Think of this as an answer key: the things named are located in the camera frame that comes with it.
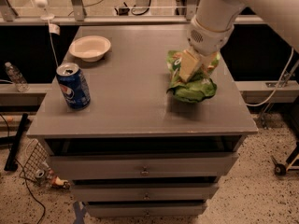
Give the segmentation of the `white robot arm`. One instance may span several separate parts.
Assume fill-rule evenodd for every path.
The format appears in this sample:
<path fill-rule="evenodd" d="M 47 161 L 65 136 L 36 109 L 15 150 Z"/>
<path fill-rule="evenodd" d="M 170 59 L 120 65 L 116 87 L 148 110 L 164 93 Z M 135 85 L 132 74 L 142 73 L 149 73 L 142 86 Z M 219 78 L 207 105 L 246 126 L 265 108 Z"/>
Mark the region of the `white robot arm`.
<path fill-rule="evenodd" d="M 189 46 L 182 51 L 179 76 L 183 81 L 200 70 L 208 73 L 246 8 L 289 44 L 293 53 L 299 50 L 299 0 L 199 0 L 187 30 Z"/>

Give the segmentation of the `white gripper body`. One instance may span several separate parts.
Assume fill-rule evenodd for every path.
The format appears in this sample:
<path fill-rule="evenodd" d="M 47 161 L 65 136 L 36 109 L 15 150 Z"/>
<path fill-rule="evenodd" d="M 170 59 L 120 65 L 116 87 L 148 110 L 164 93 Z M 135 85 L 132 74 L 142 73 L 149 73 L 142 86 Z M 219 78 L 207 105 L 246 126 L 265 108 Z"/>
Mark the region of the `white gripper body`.
<path fill-rule="evenodd" d="M 212 31 L 202 26 L 196 17 L 193 17 L 187 30 L 187 40 L 192 50 L 208 56 L 219 51 L 227 43 L 233 30 L 234 26 L 231 25 L 224 31 Z"/>

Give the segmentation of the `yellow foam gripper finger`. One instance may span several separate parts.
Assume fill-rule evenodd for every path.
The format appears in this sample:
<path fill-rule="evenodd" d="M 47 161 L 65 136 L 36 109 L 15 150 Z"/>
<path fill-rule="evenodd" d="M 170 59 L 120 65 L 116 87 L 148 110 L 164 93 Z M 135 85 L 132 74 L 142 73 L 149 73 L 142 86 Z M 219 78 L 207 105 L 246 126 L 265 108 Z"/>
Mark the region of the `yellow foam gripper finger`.
<path fill-rule="evenodd" d="M 184 82 L 188 82 L 199 70 L 202 64 L 201 56 L 195 52 L 184 50 L 182 52 L 179 76 Z"/>
<path fill-rule="evenodd" d="M 218 53 L 214 52 L 203 58 L 203 68 L 206 72 L 211 73 L 218 65 Z"/>

